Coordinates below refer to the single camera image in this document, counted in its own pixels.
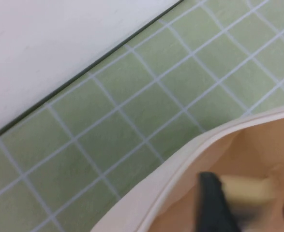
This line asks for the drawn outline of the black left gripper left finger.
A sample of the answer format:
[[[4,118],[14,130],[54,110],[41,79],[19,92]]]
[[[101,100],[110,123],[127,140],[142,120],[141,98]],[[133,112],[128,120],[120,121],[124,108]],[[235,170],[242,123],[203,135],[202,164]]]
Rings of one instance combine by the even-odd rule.
[[[230,211],[218,176],[212,172],[200,172],[198,184],[197,230],[199,232],[240,232],[241,229]]]

